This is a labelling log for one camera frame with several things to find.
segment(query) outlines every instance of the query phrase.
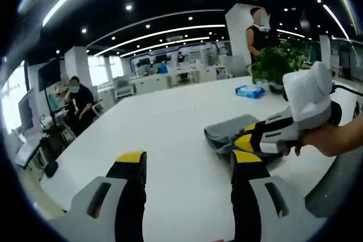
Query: blue tissue box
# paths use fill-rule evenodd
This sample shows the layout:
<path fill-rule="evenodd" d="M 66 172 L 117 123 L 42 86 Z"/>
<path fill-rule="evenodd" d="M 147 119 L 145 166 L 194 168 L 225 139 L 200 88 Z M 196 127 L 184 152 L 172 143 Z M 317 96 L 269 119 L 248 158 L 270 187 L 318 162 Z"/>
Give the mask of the blue tissue box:
<path fill-rule="evenodd" d="M 252 99 L 258 99 L 263 96 L 266 91 L 262 87 L 242 85 L 236 88 L 236 95 L 245 96 Z"/>

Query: white desk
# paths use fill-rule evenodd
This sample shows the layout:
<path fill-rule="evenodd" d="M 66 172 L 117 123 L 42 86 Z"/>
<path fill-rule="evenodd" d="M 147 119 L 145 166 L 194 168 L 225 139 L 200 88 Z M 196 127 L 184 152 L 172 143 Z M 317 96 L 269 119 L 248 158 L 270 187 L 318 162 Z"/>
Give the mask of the white desk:
<path fill-rule="evenodd" d="M 43 190 L 64 209 L 72 197 L 115 159 L 130 151 L 147 151 L 145 241 L 214 241 L 234 237 L 229 169 L 205 140 L 204 127 L 250 113 L 263 120 L 286 108 L 282 96 L 254 100 L 234 88 L 251 78 L 234 78 L 173 88 L 118 103 L 81 134 L 58 158 L 59 169 L 43 178 Z M 356 95 L 332 95 L 343 109 L 341 124 L 352 119 Z M 271 175 L 280 175 L 306 196 L 334 158 L 312 146 L 297 158 L 292 152 Z"/>

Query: green plant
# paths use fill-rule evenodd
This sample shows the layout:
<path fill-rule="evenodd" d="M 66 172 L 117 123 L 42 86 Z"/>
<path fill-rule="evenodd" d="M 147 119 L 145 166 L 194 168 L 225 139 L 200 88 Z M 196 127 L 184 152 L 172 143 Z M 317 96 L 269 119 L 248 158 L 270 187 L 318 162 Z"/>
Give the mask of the green plant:
<path fill-rule="evenodd" d="M 289 43 L 282 43 L 278 48 L 264 48 L 251 65 L 252 81 L 265 79 L 282 85 L 282 78 L 286 73 L 300 69 L 303 63 L 303 54 L 293 48 Z"/>

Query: black cable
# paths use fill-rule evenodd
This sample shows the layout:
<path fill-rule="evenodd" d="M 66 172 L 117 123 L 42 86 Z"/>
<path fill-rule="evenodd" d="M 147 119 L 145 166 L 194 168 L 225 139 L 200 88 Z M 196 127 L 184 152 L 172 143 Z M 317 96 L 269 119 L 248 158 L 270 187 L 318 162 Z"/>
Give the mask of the black cable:
<path fill-rule="evenodd" d="M 341 88 L 341 89 L 344 89 L 344 90 L 346 90 L 346 91 L 348 91 L 348 92 L 351 92 L 351 93 L 353 93 L 353 94 L 355 94 L 355 95 L 358 95 L 358 96 L 363 96 L 363 94 L 362 93 L 359 93 L 359 92 L 357 92 L 357 91 L 354 91 L 354 90 L 352 90 L 352 89 L 349 89 L 348 87 L 346 87 L 346 86 L 343 86 L 343 85 L 333 85 L 333 90 L 332 90 L 332 93 L 334 93 L 335 92 L 335 90 L 336 89 L 338 89 L 338 88 Z"/>

